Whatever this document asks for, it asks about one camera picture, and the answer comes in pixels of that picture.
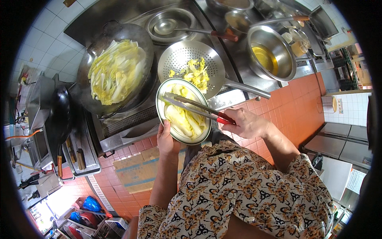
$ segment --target cooking oil in bowl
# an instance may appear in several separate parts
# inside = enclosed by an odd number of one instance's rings
[[[259,43],[253,43],[251,47],[260,64],[271,74],[276,75],[278,65],[273,53],[266,46]]]

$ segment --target hand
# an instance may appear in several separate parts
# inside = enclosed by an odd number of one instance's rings
[[[157,134],[157,142],[159,153],[162,156],[168,156],[172,154],[179,154],[180,142],[174,140],[170,134],[171,125],[168,120],[164,120],[164,126],[159,125],[159,130]]]
[[[263,117],[257,116],[244,108],[238,110],[227,109],[224,113],[234,119],[236,125],[223,125],[222,130],[230,131],[243,138],[264,138],[271,124],[271,122]]]

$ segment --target cooked cabbage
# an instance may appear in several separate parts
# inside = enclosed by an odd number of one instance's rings
[[[169,92],[181,95],[187,99],[195,100],[194,94],[186,87],[174,84]],[[201,110],[200,108],[187,104],[189,107]],[[171,127],[185,138],[195,139],[199,137],[206,129],[205,117],[189,112],[178,106],[166,103],[165,117],[171,123]]]
[[[142,78],[145,60],[146,53],[137,42],[113,40],[94,58],[87,75],[93,99],[103,105],[126,99]]]
[[[187,67],[185,69],[181,69],[178,74],[184,74],[182,77],[186,81],[193,83],[201,93],[207,93],[207,81],[210,80],[207,74],[207,67],[204,67],[206,64],[203,57],[201,57],[201,61],[199,59],[191,59],[187,62]],[[173,77],[175,74],[174,70],[170,70],[169,77]]]

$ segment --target orange gas hose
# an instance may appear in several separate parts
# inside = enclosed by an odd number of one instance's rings
[[[33,135],[35,135],[37,132],[42,132],[42,128],[40,130],[36,130],[33,134],[31,135],[20,135],[20,136],[11,136],[11,137],[7,137],[5,138],[5,140],[8,140],[8,139],[11,139],[11,138],[29,138],[29,137],[32,137]]]

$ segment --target cardboard box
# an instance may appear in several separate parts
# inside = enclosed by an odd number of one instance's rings
[[[202,147],[205,145],[211,146],[211,143],[205,142],[202,144]],[[186,145],[181,145],[178,163],[178,181],[183,171],[185,152]],[[122,185],[126,187],[126,190],[129,191],[129,193],[137,193],[152,189],[157,176],[158,160],[159,149],[158,147],[153,147],[134,156],[122,160],[115,160],[113,164],[115,173]]]

